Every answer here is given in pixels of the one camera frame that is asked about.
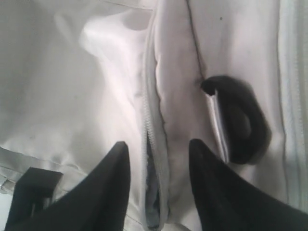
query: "white fabric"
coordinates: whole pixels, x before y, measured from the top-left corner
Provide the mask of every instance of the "white fabric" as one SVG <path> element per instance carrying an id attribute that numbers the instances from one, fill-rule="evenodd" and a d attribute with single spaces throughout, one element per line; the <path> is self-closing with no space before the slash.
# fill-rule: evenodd
<path id="1" fill-rule="evenodd" d="M 200 83 L 229 75 L 250 85 L 271 130 L 260 162 L 230 166 L 288 202 L 280 98 L 280 69 L 287 61 L 278 59 L 283 47 L 278 50 L 278 41 L 285 35 L 279 33 L 280 10 L 279 0 L 2 1 L 0 178 L 8 179 L 2 189 L 12 193 L 29 167 L 39 167 L 64 173 L 60 197 L 116 141 L 125 141 L 132 178 L 124 228 L 147 230 L 143 136 L 149 132 L 144 91 L 150 91 L 155 164 L 164 166 L 158 187 L 161 228 L 167 222 L 164 231 L 201 231 L 188 144 L 199 138 L 217 153 Z M 145 87 L 150 72 L 154 79 Z"/>

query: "zipper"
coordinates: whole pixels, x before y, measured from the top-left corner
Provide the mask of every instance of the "zipper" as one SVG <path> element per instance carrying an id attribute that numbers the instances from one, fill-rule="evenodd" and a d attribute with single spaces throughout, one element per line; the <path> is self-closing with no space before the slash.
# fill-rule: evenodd
<path id="1" fill-rule="evenodd" d="M 279 26 L 288 202 L 308 212 L 308 0 L 282 0 Z"/>
<path id="2" fill-rule="evenodd" d="M 159 200 L 159 224 L 149 227 L 147 220 L 146 196 L 149 182 L 147 182 L 147 166 L 143 167 L 141 187 L 141 219 L 146 230 L 162 230 L 167 221 L 169 209 L 167 204 L 169 186 L 169 166 L 167 158 L 167 137 L 164 123 L 160 113 L 160 99 L 156 87 L 156 59 L 154 54 L 156 10 L 149 24 L 149 34 L 146 39 L 146 48 L 143 63 L 143 158 L 146 165 L 154 163 L 155 176 L 157 180 L 157 198 Z"/>

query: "white zipper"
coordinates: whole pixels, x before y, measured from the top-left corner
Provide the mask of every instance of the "white zipper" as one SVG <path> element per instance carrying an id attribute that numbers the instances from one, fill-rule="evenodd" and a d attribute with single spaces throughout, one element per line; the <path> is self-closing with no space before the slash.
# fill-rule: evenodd
<path id="1" fill-rule="evenodd" d="M 308 0 L 282 0 L 279 27 L 289 204 L 308 212 Z"/>
<path id="2" fill-rule="evenodd" d="M 160 113 L 160 99 L 156 89 L 156 60 L 154 54 L 154 33 L 155 33 L 155 17 L 154 10 L 149 25 L 149 34 L 146 40 L 146 52 L 143 64 L 143 158 L 147 163 L 147 139 L 149 137 L 150 146 L 153 153 L 154 166 L 158 181 L 159 199 L 160 199 L 160 223 L 157 230 L 162 230 L 168 217 L 168 186 L 169 186 L 169 166 L 167 158 L 167 138 L 164 131 L 164 124 Z M 147 168 L 143 169 L 141 188 L 141 212 L 143 227 L 148 230 L 145 215 L 145 191 Z"/>

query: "black handle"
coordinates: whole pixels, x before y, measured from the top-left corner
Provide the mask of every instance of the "black handle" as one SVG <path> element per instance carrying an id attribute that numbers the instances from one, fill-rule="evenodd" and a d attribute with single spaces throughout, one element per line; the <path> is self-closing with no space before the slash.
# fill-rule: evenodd
<path id="1" fill-rule="evenodd" d="M 210 77 L 201 85 L 208 95 L 218 92 L 218 102 L 230 141 L 230 161 L 246 164 L 265 146 L 268 138 L 267 123 L 252 92 L 241 82 L 228 76 Z M 251 132 L 241 137 L 232 123 L 229 108 L 236 106 L 248 117 Z"/>

